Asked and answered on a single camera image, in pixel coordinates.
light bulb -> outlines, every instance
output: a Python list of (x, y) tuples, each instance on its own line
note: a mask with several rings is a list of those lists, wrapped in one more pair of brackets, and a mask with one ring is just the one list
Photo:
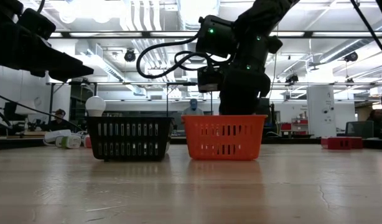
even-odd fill
[(86, 101), (86, 110), (89, 113), (89, 116), (102, 116), (105, 107), (105, 101), (99, 96), (92, 96)]

red basket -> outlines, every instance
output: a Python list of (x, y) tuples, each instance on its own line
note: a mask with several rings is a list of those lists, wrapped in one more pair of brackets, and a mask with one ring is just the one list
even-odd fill
[(257, 159), (266, 117), (183, 116), (190, 157), (248, 161)]

man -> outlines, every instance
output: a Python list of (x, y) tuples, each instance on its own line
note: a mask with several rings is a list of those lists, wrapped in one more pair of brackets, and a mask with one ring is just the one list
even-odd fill
[(55, 112), (55, 115), (61, 119), (56, 118), (55, 120), (53, 120), (49, 123), (49, 129), (51, 131), (59, 131), (59, 130), (66, 130), (66, 129), (71, 130), (71, 127), (69, 126), (69, 124), (66, 121), (62, 120), (62, 119), (64, 119), (65, 114), (66, 114), (65, 111), (61, 110), (61, 109), (58, 109)]
[(198, 108), (197, 99), (191, 99), (190, 100), (190, 106), (188, 108), (186, 108), (185, 110), (183, 110), (183, 113), (181, 115), (182, 116), (183, 115), (200, 115), (200, 116), (203, 116), (204, 113), (201, 109)]
[(373, 121), (373, 136), (379, 138), (382, 132), (382, 110), (372, 110), (367, 121)]

